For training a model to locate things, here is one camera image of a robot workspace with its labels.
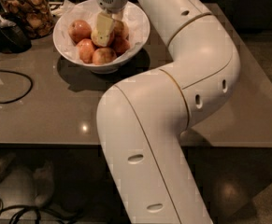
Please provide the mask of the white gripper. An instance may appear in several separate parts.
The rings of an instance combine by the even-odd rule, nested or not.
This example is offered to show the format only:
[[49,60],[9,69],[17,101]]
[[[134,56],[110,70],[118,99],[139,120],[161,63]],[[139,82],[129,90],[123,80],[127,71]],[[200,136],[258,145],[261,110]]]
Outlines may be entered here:
[[102,11],[97,15],[94,29],[105,32],[107,35],[113,32],[114,20],[122,21],[124,15],[123,9],[127,2],[128,0],[97,0],[98,5],[107,13]]

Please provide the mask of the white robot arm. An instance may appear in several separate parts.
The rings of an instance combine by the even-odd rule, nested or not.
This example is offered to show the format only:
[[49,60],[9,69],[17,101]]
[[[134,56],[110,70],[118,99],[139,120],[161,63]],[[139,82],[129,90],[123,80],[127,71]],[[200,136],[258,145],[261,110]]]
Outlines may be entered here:
[[[172,63],[113,85],[97,107],[100,143],[133,224],[213,224],[179,144],[180,134],[221,108],[240,60],[199,0],[137,0]],[[126,0],[98,0],[107,13]]]

